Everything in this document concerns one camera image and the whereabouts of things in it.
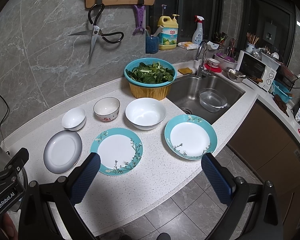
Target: white spray bottle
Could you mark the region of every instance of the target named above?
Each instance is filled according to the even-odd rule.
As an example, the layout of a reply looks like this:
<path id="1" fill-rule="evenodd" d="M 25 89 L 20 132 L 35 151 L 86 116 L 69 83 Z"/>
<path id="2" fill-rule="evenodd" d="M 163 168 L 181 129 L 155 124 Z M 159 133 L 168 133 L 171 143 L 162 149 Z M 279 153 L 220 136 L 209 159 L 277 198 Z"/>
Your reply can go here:
<path id="1" fill-rule="evenodd" d="M 197 22 L 197 29 L 195 30 L 192 36 L 192 43 L 199 45 L 203 39 L 202 22 L 204 21 L 204 18 L 197 15 L 194 17 L 195 17 L 195 22 Z"/>

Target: sink drain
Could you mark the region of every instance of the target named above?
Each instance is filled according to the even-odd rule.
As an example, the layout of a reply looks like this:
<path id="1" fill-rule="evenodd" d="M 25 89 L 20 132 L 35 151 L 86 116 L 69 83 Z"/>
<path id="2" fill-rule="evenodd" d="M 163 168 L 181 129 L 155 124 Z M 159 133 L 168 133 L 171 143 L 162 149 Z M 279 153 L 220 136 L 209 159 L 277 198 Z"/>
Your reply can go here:
<path id="1" fill-rule="evenodd" d="M 184 111 L 186 114 L 192 114 L 192 112 L 189 109 L 181 108 L 182 111 Z"/>

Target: yellow bottle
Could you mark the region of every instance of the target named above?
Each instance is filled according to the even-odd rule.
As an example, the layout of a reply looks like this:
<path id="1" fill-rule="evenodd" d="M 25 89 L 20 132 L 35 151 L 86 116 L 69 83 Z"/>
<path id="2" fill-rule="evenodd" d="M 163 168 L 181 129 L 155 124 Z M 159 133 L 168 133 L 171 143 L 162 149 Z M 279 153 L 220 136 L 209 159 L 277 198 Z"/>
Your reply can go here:
<path id="1" fill-rule="evenodd" d="M 178 23 L 176 16 L 178 14 L 172 14 L 173 19 L 169 16 L 161 16 L 158 21 L 158 27 L 163 26 L 162 31 L 158 34 L 159 37 L 159 49 L 174 49 L 177 46 L 178 36 Z"/>

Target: kitchen sink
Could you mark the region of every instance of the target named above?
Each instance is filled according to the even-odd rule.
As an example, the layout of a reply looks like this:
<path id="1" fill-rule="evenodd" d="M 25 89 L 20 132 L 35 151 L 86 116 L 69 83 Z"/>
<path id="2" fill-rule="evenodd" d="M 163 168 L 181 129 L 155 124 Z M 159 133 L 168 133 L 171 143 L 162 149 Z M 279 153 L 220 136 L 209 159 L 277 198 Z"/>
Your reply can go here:
<path id="1" fill-rule="evenodd" d="M 199 90 L 212 88 L 223 94 L 227 99 L 227 106 L 216 113 L 211 113 L 200 105 Z M 197 78 L 194 74 L 175 80 L 167 98 L 186 114 L 194 114 L 213 124 L 218 120 L 239 98 L 244 91 L 224 78 L 210 75 Z"/>

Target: leafy greens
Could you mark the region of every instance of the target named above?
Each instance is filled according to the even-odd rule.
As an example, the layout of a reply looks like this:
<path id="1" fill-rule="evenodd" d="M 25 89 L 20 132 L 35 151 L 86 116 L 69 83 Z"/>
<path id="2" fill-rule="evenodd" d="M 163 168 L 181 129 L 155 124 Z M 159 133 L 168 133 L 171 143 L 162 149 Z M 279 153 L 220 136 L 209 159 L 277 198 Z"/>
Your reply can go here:
<path id="1" fill-rule="evenodd" d="M 153 62 L 152 65 L 140 62 L 139 66 L 132 69 L 132 71 L 126 69 L 126 73 L 134 81 L 145 84 L 171 82 L 175 74 L 173 69 L 165 68 L 159 62 Z"/>

